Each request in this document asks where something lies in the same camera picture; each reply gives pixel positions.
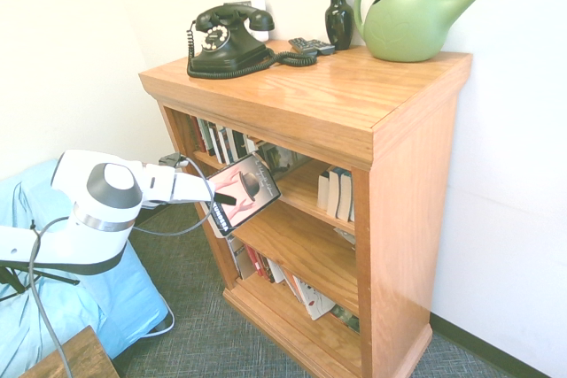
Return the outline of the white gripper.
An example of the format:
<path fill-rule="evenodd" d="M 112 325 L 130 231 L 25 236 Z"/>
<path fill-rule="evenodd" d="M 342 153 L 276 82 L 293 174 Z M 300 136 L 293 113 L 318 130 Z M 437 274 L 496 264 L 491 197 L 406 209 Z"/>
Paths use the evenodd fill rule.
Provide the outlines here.
<path fill-rule="evenodd" d="M 172 204 L 211 201 L 217 204 L 235 205 L 237 199 L 216 192 L 215 184 L 203 177 L 175 172 L 170 202 Z"/>

